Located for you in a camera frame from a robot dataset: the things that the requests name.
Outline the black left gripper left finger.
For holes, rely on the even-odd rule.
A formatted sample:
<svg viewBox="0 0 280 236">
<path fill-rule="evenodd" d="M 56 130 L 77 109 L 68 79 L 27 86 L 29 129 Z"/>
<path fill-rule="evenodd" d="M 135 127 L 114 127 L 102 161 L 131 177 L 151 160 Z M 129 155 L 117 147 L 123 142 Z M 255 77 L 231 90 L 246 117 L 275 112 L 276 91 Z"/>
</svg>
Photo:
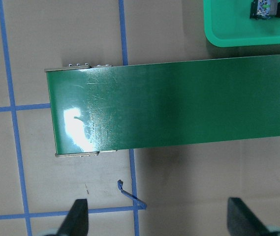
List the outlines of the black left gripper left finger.
<svg viewBox="0 0 280 236">
<path fill-rule="evenodd" d="M 89 231 L 87 199 L 77 199 L 72 205 L 57 236 L 86 236 Z"/>
</svg>

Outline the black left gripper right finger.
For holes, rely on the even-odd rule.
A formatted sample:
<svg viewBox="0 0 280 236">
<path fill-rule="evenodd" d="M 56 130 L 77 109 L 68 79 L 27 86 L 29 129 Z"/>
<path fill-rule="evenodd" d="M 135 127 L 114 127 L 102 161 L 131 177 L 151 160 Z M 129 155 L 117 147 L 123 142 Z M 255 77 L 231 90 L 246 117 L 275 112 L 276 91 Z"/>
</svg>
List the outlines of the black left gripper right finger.
<svg viewBox="0 0 280 236">
<path fill-rule="evenodd" d="M 227 201 L 227 229 L 231 236 L 274 236 L 241 198 Z"/>
</svg>

